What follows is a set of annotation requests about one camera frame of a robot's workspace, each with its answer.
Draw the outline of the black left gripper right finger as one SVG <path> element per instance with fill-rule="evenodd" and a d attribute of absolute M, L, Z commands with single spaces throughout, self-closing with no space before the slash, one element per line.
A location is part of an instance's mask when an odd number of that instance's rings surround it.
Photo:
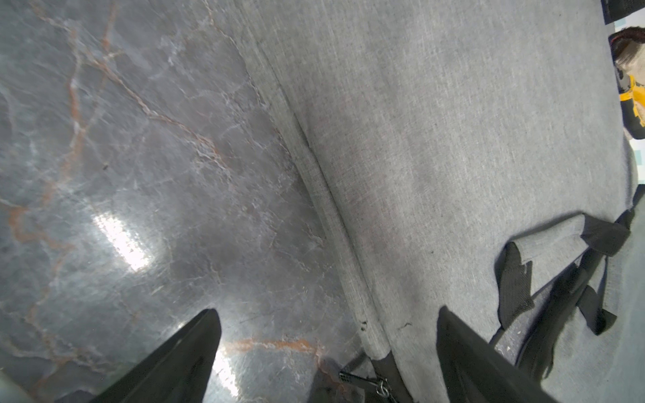
<path fill-rule="evenodd" d="M 436 349 L 451 402 L 554 401 L 448 307 L 438 313 Z"/>

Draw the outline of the grey laptop bag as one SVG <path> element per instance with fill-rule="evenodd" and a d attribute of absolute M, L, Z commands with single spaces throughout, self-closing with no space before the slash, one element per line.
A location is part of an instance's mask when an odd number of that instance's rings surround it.
<path fill-rule="evenodd" d="M 582 307 L 564 325 L 544 390 L 558 402 L 644 400 L 644 186 L 628 213 L 630 235 L 601 260 Z"/>
<path fill-rule="evenodd" d="M 635 190 L 598 1 L 220 1 L 364 350 L 448 399 L 447 306 L 491 338 Z"/>

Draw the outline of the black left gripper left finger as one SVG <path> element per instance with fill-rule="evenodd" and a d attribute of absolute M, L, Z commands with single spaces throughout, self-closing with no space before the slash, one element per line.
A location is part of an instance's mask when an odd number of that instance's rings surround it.
<path fill-rule="evenodd" d="M 204 309 L 94 402 L 202 402 L 222 336 L 219 315 Z"/>

